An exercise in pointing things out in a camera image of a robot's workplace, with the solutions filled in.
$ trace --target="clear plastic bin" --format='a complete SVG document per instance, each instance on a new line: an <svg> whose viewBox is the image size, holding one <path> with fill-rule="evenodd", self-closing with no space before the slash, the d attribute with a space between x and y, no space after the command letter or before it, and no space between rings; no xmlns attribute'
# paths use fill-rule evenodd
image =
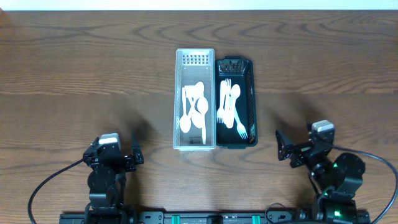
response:
<svg viewBox="0 0 398 224"><path fill-rule="evenodd" d="M174 149L209 151L216 147L214 62L214 49L178 49L176 52ZM186 89L185 113L183 109L183 88ZM203 126L203 113L205 114L204 130L199 128Z"/></svg>

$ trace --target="green tape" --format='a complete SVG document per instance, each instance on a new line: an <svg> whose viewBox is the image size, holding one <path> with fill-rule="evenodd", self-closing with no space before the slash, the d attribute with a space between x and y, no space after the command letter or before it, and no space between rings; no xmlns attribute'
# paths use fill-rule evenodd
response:
<svg viewBox="0 0 398 224"><path fill-rule="evenodd" d="M180 216L179 215L172 216L172 224L180 224Z"/></svg>
<svg viewBox="0 0 398 224"><path fill-rule="evenodd" d="M253 215L251 217L252 224L261 224L261 218L259 215Z"/></svg>

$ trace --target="white wall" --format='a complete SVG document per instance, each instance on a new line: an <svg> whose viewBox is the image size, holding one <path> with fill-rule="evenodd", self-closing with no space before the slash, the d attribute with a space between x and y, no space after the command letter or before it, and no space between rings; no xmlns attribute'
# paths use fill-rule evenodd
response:
<svg viewBox="0 0 398 224"><path fill-rule="evenodd" d="M3 10L398 9L398 0L0 0Z"/></svg>

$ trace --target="wood grain surface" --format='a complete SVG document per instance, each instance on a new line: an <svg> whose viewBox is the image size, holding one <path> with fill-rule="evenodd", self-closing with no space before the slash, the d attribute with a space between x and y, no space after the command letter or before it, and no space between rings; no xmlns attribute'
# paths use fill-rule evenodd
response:
<svg viewBox="0 0 398 224"><path fill-rule="evenodd" d="M259 143L246 150L172 149L175 51L214 48L254 63ZM0 15L0 223L28 223L41 181L81 158L95 137L135 131L145 164L127 177L138 210L265 210L310 203L304 167L277 160L274 131L306 140L306 121L329 119L335 144L398 166L396 11L91 11ZM331 159L339 152L331 153ZM355 197L375 218L394 176L363 158ZM46 184L39 223L83 211L90 168ZM394 206L380 223L397 223Z"/></svg>

